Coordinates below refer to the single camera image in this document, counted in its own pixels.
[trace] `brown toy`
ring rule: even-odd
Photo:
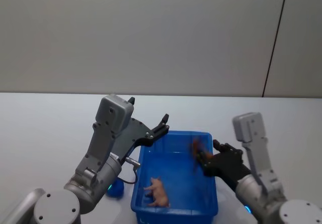
[[[149,190],[150,192],[146,196],[152,196],[154,200],[148,206],[170,207],[168,196],[159,177],[156,179],[151,178],[151,185],[144,187],[144,190]]]

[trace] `plastic container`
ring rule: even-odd
[[[141,168],[131,200],[138,224],[212,223],[218,213],[215,178],[205,177],[195,166],[190,152],[195,138],[212,153],[212,137],[204,132],[169,131],[152,147],[141,147]],[[150,185],[151,177],[163,182],[169,208],[147,206],[152,199],[143,187]]]

